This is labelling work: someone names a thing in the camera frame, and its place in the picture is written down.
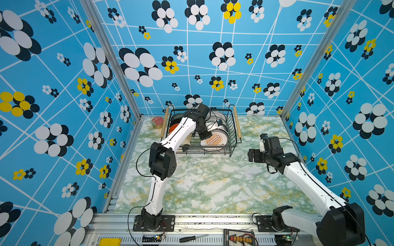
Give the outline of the white plate orange sunburst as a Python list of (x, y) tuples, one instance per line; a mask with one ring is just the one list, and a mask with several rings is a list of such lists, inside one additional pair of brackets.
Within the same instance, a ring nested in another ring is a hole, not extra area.
[(212, 136), (201, 140), (200, 146), (203, 150), (212, 152), (223, 149), (228, 143), (228, 134), (226, 131), (217, 129), (211, 131)]

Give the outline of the black wire dish rack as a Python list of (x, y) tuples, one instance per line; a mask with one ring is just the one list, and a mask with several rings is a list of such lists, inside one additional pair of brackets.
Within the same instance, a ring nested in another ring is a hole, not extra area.
[(241, 128), (234, 105), (211, 109), (204, 104), (170, 112), (167, 133), (152, 144), (155, 155), (217, 154), (231, 157), (242, 142)]

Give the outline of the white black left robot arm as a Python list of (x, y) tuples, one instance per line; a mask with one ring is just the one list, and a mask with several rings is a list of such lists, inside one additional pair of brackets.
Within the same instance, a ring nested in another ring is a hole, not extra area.
[(212, 136), (207, 129), (206, 118), (210, 109), (200, 104), (195, 109), (187, 110), (179, 125), (161, 142), (154, 142), (149, 149), (149, 168), (151, 187), (148, 204), (141, 210), (143, 223), (147, 228), (155, 230), (160, 226), (163, 213), (163, 197), (170, 178), (177, 167), (176, 152), (186, 138), (197, 132), (200, 140)]

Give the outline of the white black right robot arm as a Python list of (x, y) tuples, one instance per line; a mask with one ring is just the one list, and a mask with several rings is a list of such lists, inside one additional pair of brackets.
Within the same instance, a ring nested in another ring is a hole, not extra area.
[(350, 204), (314, 177), (293, 153), (284, 153), (276, 136), (260, 135), (260, 148), (249, 149), (248, 160), (266, 164), (290, 179), (315, 205), (318, 214), (307, 214), (292, 206), (273, 210), (277, 231), (296, 228), (317, 238), (323, 246), (358, 246), (369, 241), (363, 209)]

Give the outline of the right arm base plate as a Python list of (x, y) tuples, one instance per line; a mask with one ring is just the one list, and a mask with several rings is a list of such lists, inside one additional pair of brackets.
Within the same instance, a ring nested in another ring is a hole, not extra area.
[(299, 232), (299, 229), (296, 228), (291, 228), (291, 227), (285, 227), (284, 229), (275, 229), (273, 227), (272, 221), (271, 221), (272, 216), (270, 215), (257, 215), (253, 216), (253, 222), (258, 228), (259, 232), (273, 232), (273, 233), (295, 233)]

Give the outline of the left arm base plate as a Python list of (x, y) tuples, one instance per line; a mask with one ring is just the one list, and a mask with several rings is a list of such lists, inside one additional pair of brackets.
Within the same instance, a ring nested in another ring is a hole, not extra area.
[(134, 219), (133, 232), (173, 232), (175, 226), (174, 215), (162, 215), (160, 220), (155, 220), (153, 225), (144, 221), (141, 215)]

